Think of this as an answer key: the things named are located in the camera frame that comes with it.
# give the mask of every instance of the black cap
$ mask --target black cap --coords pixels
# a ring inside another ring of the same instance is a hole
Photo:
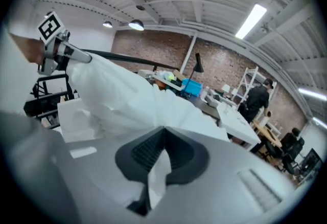
[[[264,81],[264,85],[270,85],[270,87],[272,88],[272,89],[274,89],[274,86],[272,85],[272,80],[271,79],[266,79],[265,81]]]

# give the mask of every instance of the computer monitor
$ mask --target computer monitor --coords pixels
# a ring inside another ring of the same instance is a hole
[[[322,160],[312,148],[300,164],[302,176],[306,177],[312,170],[319,171],[321,166]]]

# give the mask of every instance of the white table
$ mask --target white table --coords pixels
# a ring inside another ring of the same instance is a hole
[[[224,102],[220,102],[217,111],[220,116],[220,126],[225,128],[228,134],[249,143],[247,150],[261,142],[254,130],[237,110]]]
[[[172,88],[176,89],[177,91],[181,91],[185,87],[184,85],[182,85],[182,87],[176,86],[175,84],[170,83],[169,81],[167,81],[164,78],[159,77],[157,75],[152,75],[152,77],[159,80],[159,81],[161,81],[161,82],[163,82],[164,84],[168,85],[169,87],[172,87]]]
[[[225,102],[225,103],[227,103],[227,104],[229,104],[231,106],[237,106],[237,104],[235,102],[233,102],[233,101],[231,101],[229,99],[226,99],[224,97],[220,97],[219,99],[220,99],[221,102]]]

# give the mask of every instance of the blue box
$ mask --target blue box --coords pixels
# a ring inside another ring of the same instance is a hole
[[[188,83],[189,79],[183,79],[182,85],[185,85]],[[203,85],[199,82],[196,82],[194,80],[190,80],[188,87],[186,88],[185,92],[192,94],[193,96],[198,97],[200,95],[200,92],[202,90]]]

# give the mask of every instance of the black desk lamp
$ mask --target black desk lamp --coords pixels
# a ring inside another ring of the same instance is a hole
[[[190,98],[190,94],[188,94],[188,95],[186,95],[187,93],[185,92],[185,90],[186,90],[186,88],[188,87],[188,84],[189,84],[189,82],[190,82],[190,80],[191,80],[191,78],[192,78],[192,76],[193,76],[193,73],[194,73],[194,71],[195,72],[198,72],[198,73],[203,73],[203,67],[202,67],[202,64],[201,64],[201,58],[200,58],[200,54],[199,53],[196,53],[195,54],[195,58],[196,58],[196,64],[195,64],[195,66],[194,66],[194,68],[193,68],[193,70],[192,70],[192,73],[191,73],[191,75],[190,75],[190,78],[189,78],[189,80],[188,80],[188,82],[187,82],[187,84],[186,84],[186,86],[185,86],[185,88],[183,88],[183,90],[180,92],[180,95],[182,96],[182,97],[184,97],[184,98]]]

